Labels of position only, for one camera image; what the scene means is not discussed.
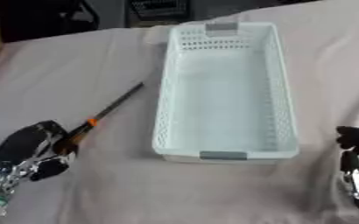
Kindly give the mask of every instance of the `table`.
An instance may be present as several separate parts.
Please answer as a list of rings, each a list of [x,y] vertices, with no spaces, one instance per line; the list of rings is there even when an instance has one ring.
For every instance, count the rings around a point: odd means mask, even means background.
[[[8,44],[0,54],[0,143],[46,119],[72,129],[133,84],[146,89],[91,133],[70,171],[21,187],[4,223],[359,223],[334,143],[336,125],[359,125],[359,0],[214,21],[278,26],[299,126],[296,158],[175,164],[152,152],[168,26]]]

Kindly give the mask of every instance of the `basket bottom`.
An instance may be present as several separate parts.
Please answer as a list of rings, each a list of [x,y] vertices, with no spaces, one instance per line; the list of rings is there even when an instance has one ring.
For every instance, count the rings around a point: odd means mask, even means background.
[[[264,55],[218,51],[179,56],[168,148],[276,150]]]

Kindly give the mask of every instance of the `robotic hand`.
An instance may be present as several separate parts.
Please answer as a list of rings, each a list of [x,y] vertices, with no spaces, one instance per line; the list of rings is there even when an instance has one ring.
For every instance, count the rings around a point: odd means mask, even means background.
[[[6,215],[6,207],[22,181],[46,179],[69,167],[77,145],[67,154],[53,150],[67,135],[56,122],[45,121],[16,131],[0,145],[0,216]]]
[[[54,121],[39,122],[8,136],[0,145],[0,167],[23,167],[23,178],[32,181],[64,172],[77,152],[77,145],[65,155],[54,152],[53,146],[67,137],[67,132]]]
[[[336,142],[344,152],[341,154],[341,171],[354,203],[359,208],[359,128],[338,127],[340,136]]]

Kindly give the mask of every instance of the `white plastic basket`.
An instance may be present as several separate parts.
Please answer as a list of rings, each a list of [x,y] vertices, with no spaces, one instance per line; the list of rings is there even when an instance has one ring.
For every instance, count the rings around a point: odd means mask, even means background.
[[[296,155],[297,133],[275,25],[174,27],[152,147],[179,162]]]

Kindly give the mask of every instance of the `basket handle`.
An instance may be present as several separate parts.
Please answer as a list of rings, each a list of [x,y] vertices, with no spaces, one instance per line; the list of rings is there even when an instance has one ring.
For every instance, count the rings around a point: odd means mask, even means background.
[[[205,29],[209,37],[235,36],[238,33],[238,24],[206,24]]]
[[[241,151],[207,151],[200,152],[200,159],[213,160],[247,160],[246,152]]]

